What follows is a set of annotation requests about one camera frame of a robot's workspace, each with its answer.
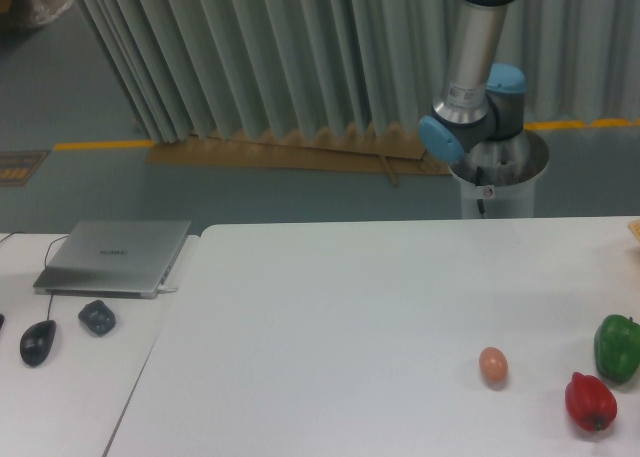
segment black object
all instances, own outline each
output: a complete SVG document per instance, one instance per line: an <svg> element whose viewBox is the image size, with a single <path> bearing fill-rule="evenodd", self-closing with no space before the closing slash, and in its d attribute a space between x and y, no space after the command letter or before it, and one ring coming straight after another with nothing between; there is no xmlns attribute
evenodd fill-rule
<svg viewBox="0 0 640 457"><path fill-rule="evenodd" d="M116 325L116 316L101 300L94 300L84 306L78 318L96 335L103 336Z"/></svg>
<svg viewBox="0 0 640 457"><path fill-rule="evenodd" d="M43 320L29 327L20 339L20 356L29 367L47 359L56 335L56 321Z"/></svg>
<svg viewBox="0 0 640 457"><path fill-rule="evenodd" d="M480 187L480 184L482 183L482 176L484 175L484 169L480 166L478 166L476 168L476 187ZM484 207L484 199L478 199L476 200L476 203L478 204L478 212L480 212L480 215L482 216L482 218L485 218L485 214L487 213L485 207Z"/></svg>

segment egg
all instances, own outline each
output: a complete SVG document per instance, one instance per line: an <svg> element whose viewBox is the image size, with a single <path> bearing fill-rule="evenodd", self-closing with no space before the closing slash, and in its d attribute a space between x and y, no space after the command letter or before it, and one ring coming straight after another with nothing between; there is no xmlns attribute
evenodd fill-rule
<svg viewBox="0 0 640 457"><path fill-rule="evenodd" d="M495 347L487 347L480 353L480 372L490 384L500 384L507 378L507 358Z"/></svg>

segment laptop lid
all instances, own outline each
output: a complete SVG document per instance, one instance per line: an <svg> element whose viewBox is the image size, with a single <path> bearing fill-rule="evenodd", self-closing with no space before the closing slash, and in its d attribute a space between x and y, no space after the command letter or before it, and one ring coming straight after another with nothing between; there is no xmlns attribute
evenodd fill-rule
<svg viewBox="0 0 640 457"><path fill-rule="evenodd" d="M155 297L187 236L187 221L79 222L34 288Z"/></svg>

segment gray floor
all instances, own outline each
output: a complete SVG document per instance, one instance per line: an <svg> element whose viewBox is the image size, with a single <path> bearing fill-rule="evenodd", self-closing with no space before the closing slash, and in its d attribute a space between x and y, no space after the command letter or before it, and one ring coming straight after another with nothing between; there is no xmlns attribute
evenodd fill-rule
<svg viewBox="0 0 640 457"><path fill-rule="evenodd" d="M551 149L536 216L640 215L640 128L541 133ZM140 139L127 101L72 9L0 36L0 151ZM149 165L147 149L53 152L24 187L0 188L0 232L68 232L83 219L212 224L459 218L450 177Z"/></svg>

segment yellow floor line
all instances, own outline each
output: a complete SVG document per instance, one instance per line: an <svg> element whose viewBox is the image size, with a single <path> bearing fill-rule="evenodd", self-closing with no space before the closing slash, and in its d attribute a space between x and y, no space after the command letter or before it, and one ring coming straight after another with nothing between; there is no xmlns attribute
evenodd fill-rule
<svg viewBox="0 0 640 457"><path fill-rule="evenodd" d="M529 122L524 125L527 130L565 130L565 129L589 129L604 127L639 127L640 119L631 122L625 119L600 119L591 124L585 124L580 120L564 120L555 122ZM140 147L153 147L150 140L120 140L109 142L74 142L56 144L53 150L95 150L95 149L133 149Z"/></svg>
<svg viewBox="0 0 640 457"><path fill-rule="evenodd" d="M56 144L53 150L95 150L95 149L133 149L138 147L153 147L150 140L119 140L109 142L74 142Z"/></svg>

